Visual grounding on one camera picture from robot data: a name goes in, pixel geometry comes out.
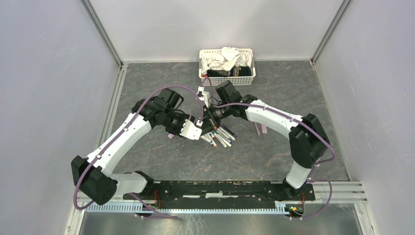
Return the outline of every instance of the marker pen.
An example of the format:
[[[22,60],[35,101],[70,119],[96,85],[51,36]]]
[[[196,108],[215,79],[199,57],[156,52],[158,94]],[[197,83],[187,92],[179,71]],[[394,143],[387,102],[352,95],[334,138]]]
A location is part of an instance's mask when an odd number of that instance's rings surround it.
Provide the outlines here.
[[[209,132],[208,134],[212,138],[213,141],[216,139],[216,137],[211,132]]]
[[[212,137],[210,137],[210,135],[208,133],[206,133],[205,136],[208,137],[210,141],[212,141],[213,146],[215,146],[215,148],[218,147],[218,145],[216,144],[216,142],[212,139]]]
[[[254,121],[253,121],[253,124],[254,124],[255,130],[256,130],[256,133],[260,136],[261,132],[259,131],[258,125]]]
[[[215,146],[215,148],[218,147],[218,145],[215,143],[215,141],[213,141],[208,134],[204,134],[202,136],[200,136],[202,139],[208,141],[211,145]]]
[[[226,137],[224,134],[222,134],[222,133],[221,133],[221,132],[219,132],[219,131],[217,131],[216,133],[217,133],[220,137],[222,137],[222,140],[223,140],[223,141],[226,141],[226,142],[228,142],[228,143],[232,144],[232,140],[231,140],[230,138]]]
[[[235,139],[235,137],[233,137],[231,134],[229,134],[225,129],[223,129],[222,127],[219,127],[218,129],[217,129],[217,131],[219,132],[219,133],[221,133],[222,135],[224,135],[226,138],[228,138],[228,139],[231,139],[231,140],[233,140],[233,141],[235,141],[236,139]]]
[[[216,138],[220,141],[222,141],[224,144],[226,144],[227,146],[231,147],[232,144],[229,143],[228,141],[225,140],[225,138],[223,138],[221,135],[218,135],[217,133],[214,133],[214,135],[216,136]]]
[[[200,136],[200,138],[202,138],[203,140],[207,141],[208,143],[210,143],[210,145],[213,145],[212,141],[209,140],[209,138],[207,138],[206,136]]]
[[[217,140],[219,140],[219,142],[226,148],[228,145],[225,144],[225,142],[223,140],[221,140],[221,137],[219,137],[218,134],[213,133],[213,135],[216,137]]]
[[[227,128],[225,125],[221,125],[221,127],[227,131],[230,135],[232,135],[233,137],[238,137],[234,132],[232,132],[229,128]]]
[[[267,126],[266,125],[261,124],[261,129],[262,129],[262,133],[263,134],[267,134],[268,133],[268,130],[267,130]]]

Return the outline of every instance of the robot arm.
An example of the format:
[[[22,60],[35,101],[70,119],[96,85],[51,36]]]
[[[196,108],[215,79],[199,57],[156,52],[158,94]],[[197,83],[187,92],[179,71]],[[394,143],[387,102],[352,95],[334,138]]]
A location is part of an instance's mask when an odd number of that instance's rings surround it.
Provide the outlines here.
[[[80,184],[80,190],[94,202],[103,205],[114,195],[142,192],[147,184],[144,174],[113,174],[113,170],[127,151],[155,126],[163,125],[166,131],[191,140],[198,140],[202,122],[178,112],[174,107],[183,97],[171,89],[162,90],[158,96],[146,103],[139,114],[140,100],[132,108],[124,123],[94,152],[86,158],[76,156],[71,162],[74,184],[77,185],[82,173],[93,162],[88,174]]]
[[[219,105],[243,103],[259,105],[263,108],[237,105],[219,108],[210,105],[209,93],[205,92],[204,88],[199,88],[199,99],[205,103],[205,114],[203,122],[198,121],[194,124],[194,117],[174,108],[179,99],[183,101],[183,97],[171,89],[162,90],[158,96],[153,97],[150,102],[145,104],[138,115],[138,108],[144,100],[137,102],[132,108],[132,113],[128,115],[121,127],[98,149],[84,159],[80,156],[73,159],[71,166],[75,185],[87,166],[94,161],[93,166],[80,184],[80,190],[95,203],[103,205],[114,195],[123,195],[129,192],[140,193],[146,187],[149,177],[143,173],[113,174],[113,169],[141,137],[155,126],[162,125],[170,134],[198,140],[202,134],[219,127],[222,119],[232,115],[264,124],[289,139],[294,163],[283,181],[284,193],[288,198],[297,194],[305,184],[314,163],[326,151],[326,147],[314,135],[309,135],[305,128],[293,122],[292,119],[302,120],[303,123],[315,130],[328,142],[327,135],[318,119],[312,114],[302,117],[286,113],[268,106],[249,94],[242,97],[229,81],[216,87],[216,91],[222,100]],[[266,110],[266,108],[277,110],[292,119],[289,120],[279,116]],[[134,117],[135,119],[131,125],[126,127],[127,123],[130,123]]]

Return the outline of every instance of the gray floor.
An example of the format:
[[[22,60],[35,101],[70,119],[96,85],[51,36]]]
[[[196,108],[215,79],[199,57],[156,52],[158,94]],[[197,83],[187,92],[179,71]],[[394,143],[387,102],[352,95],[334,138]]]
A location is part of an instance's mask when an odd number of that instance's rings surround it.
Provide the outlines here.
[[[306,205],[310,213],[320,205]],[[362,235],[353,204],[331,204],[302,221],[269,214],[179,214],[180,219],[141,220],[132,213],[85,213],[80,235]]]
[[[316,178],[347,180],[345,166],[312,67],[307,61],[259,61],[250,86],[236,87],[242,95],[252,94],[265,103],[292,114],[315,114],[331,140],[339,158],[320,166]],[[113,131],[125,120],[134,104],[156,88],[183,84],[197,90],[198,63],[130,64],[125,76]],[[185,101],[185,112],[198,117],[198,104],[185,90],[176,90]],[[231,148],[215,149],[203,140],[169,139],[156,127],[140,139],[121,159],[114,173],[141,170],[156,180],[282,180],[293,162],[288,140],[270,130],[258,136],[251,122],[229,117],[223,121],[238,134]],[[323,158],[331,157],[326,153]]]

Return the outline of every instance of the metal frame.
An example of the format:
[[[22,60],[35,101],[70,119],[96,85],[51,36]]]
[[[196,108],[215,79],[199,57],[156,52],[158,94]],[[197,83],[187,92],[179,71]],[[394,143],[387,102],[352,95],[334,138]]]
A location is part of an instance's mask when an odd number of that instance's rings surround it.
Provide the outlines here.
[[[334,181],[331,182],[333,187],[333,194],[330,204],[354,204],[357,215],[358,221],[361,226],[364,235],[374,235],[373,223],[370,219],[370,207],[368,201],[366,199],[365,192],[363,191],[362,184],[360,182],[350,182],[350,181]],[[329,194],[329,185],[327,182],[317,182],[313,184],[316,200],[315,201],[307,201],[306,204],[324,204],[328,198]],[[84,205],[89,202],[91,199],[86,197],[84,194],[79,194],[78,203],[79,205]],[[137,202],[132,202],[131,200],[124,200],[122,197],[114,197],[109,201],[113,205],[113,209],[106,208],[106,212],[119,212],[119,208],[117,205],[120,206],[137,206]],[[278,204],[296,204],[299,203],[295,201],[282,201],[276,202]],[[88,210],[89,213],[98,212],[99,210]],[[183,210],[179,211],[179,213],[195,213],[194,211]],[[68,219],[68,223],[64,232],[64,235],[77,235],[79,234],[82,220],[85,215],[84,211],[78,211],[73,206],[70,212],[70,216]]]
[[[99,17],[96,14],[90,0],[81,0],[81,3],[84,6],[85,10],[87,11],[93,25],[95,26],[96,30],[98,31],[99,35],[101,36],[108,50],[110,51],[110,54],[113,57],[114,61],[118,64],[118,66],[121,67],[123,65],[123,62],[120,56],[118,55],[113,43],[111,42],[110,37],[105,31],[105,28],[102,25],[102,22],[99,20]]]
[[[342,4],[340,4],[339,9],[334,15],[334,18],[331,21],[326,33],[324,34],[319,46],[317,47],[316,52],[314,52],[313,57],[311,57],[312,63],[315,63],[319,59],[323,49],[327,45],[328,40],[331,38],[331,35],[333,35],[334,30],[336,29],[337,25],[339,24],[340,20],[342,19],[344,13],[346,12],[351,2],[352,0],[343,0]]]

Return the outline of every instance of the purple cable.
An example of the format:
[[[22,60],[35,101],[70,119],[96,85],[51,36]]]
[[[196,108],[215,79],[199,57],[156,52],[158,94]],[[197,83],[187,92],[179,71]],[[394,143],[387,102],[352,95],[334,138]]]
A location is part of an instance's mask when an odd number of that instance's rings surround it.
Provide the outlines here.
[[[129,195],[131,195],[132,197],[134,197],[135,199],[137,199],[139,202],[141,202],[147,209],[151,210],[152,212],[154,212],[156,214],[161,215],[161,216],[157,216],[157,217],[144,217],[144,218],[146,218],[146,219],[177,219],[177,216],[172,216],[172,215],[164,214],[164,213],[161,213],[161,212],[155,210],[151,206],[149,206],[146,203],[144,203],[143,200],[141,200],[134,193],[130,192]]]
[[[209,81],[209,84],[210,84],[210,88],[212,88],[212,96],[213,96],[213,86],[212,86],[212,80],[208,77],[208,76],[206,76],[203,80],[202,80],[202,83],[200,84],[200,86],[202,87],[203,86],[203,84],[205,83],[205,81]]]
[[[168,85],[168,86],[164,86],[161,87],[159,89],[157,89],[155,92],[151,93],[151,95],[149,95],[144,102],[140,105],[139,109],[137,110],[136,114],[134,114],[133,118],[125,125],[124,128],[128,128],[133,122],[134,120],[136,120],[136,118],[139,116],[141,110],[143,109],[143,107],[145,106],[145,104],[151,99],[151,97],[153,97],[157,92],[162,91],[164,89],[170,88],[170,87],[179,87],[179,88],[183,88],[185,90],[190,91],[195,97],[196,99],[199,101],[199,105],[200,105],[200,117],[199,120],[202,121],[203,120],[203,103],[201,100],[199,100],[199,97],[197,96],[196,92],[194,92],[192,89],[183,86],[183,85]],[[108,142],[108,144],[106,144],[101,151],[98,153],[99,156],[102,156],[102,154],[122,135],[122,133],[124,133],[124,129],[122,129],[112,140],[110,140]],[[75,186],[75,191],[73,192],[73,206],[78,209],[78,210],[83,210],[85,208],[87,208],[88,206],[90,206],[93,201],[90,201],[88,204],[86,204],[83,207],[78,206],[78,202],[77,202],[77,197],[78,197],[78,191],[79,188],[81,187],[81,183],[84,180],[85,175],[87,174],[87,172],[90,170],[90,168],[95,164],[96,161],[98,161],[98,157],[95,157],[91,163],[88,164],[87,168],[85,168],[85,170],[82,172],[81,176],[78,179],[78,182],[76,183]]]
[[[306,215],[306,216],[302,216],[301,217],[302,219],[311,218],[311,217],[314,217],[314,216],[320,214],[321,212],[325,211],[325,209],[327,209],[327,206],[330,203],[331,196],[333,195],[333,186],[331,185],[331,182],[330,182],[329,179],[322,178],[322,179],[318,179],[318,180],[307,180],[307,183],[312,184],[312,183],[320,182],[320,181],[327,181],[328,186],[330,187],[330,193],[328,194],[327,202],[325,203],[325,205],[323,206],[323,208],[321,208],[318,212],[313,213],[313,214],[309,214],[309,215]]]

